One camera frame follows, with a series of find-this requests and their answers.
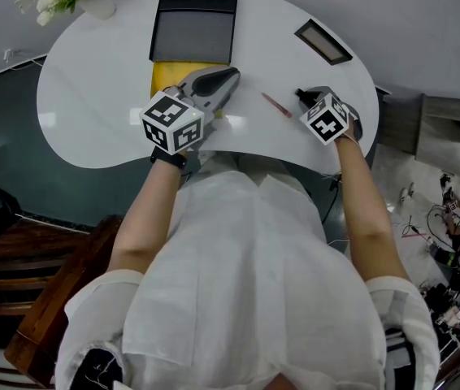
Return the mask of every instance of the skin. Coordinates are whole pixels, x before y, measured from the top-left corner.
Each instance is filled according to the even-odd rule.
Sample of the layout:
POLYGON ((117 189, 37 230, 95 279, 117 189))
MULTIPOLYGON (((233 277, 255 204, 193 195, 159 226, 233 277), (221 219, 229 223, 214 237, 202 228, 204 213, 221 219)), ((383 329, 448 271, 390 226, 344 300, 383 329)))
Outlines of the skin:
MULTIPOLYGON (((353 136, 353 126, 349 129, 353 136)), ((355 141, 336 139, 342 169, 342 195, 351 259, 354 267, 368 281, 381 276, 408 279, 398 257, 393 228, 385 201, 376 187, 355 141)), ((140 193, 131 205, 115 240, 108 271, 131 269, 146 273, 167 241, 168 228, 180 170, 157 160, 140 193)), ((294 390, 283 375, 277 375, 267 390, 294 390)))

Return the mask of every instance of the white vase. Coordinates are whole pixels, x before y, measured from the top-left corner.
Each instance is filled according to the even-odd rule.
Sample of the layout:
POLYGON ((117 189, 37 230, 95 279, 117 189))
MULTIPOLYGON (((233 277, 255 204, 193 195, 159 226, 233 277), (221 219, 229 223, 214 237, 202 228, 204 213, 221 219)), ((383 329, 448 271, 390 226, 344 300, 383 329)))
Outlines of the white vase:
POLYGON ((109 19, 116 11, 115 2, 112 0, 77 0, 84 11, 100 20, 109 19))

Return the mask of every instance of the gray floor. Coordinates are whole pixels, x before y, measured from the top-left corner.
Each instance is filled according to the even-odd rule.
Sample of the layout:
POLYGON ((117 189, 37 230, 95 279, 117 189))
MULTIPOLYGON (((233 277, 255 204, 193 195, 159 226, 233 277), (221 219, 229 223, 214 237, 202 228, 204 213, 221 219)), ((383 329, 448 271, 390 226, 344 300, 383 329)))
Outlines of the gray floor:
MULTIPOLYGON (((84 169, 63 161, 47 144, 37 118, 37 65, 0 75, 0 188, 21 208, 89 226, 104 216, 123 215, 150 169, 147 158, 107 169, 84 169)), ((190 170, 198 164, 190 161, 190 170)), ((330 179, 286 164, 310 192, 324 217, 335 195, 330 179)), ((346 238, 341 195, 324 224, 329 241, 346 238)), ((344 250, 345 242, 333 244, 344 250)))

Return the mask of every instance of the wooden chair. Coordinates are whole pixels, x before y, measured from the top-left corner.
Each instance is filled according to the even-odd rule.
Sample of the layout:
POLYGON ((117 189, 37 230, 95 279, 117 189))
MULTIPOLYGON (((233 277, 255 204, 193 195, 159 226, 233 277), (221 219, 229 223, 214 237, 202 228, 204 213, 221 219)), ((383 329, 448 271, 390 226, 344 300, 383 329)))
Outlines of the wooden chair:
POLYGON ((86 234, 21 219, 0 236, 0 340, 9 341, 6 359, 43 388, 67 326, 63 307, 106 270, 120 222, 108 217, 86 234))

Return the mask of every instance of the wooden armrest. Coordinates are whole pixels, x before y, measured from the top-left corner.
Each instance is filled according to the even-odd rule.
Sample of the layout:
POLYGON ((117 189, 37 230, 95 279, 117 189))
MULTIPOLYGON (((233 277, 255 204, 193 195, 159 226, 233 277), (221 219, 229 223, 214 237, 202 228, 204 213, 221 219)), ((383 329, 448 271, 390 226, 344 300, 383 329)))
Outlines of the wooden armrest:
POLYGON ((104 273, 121 219, 104 219, 62 265, 33 303, 4 355, 22 374, 50 387, 60 341, 67 327, 67 301, 104 273))

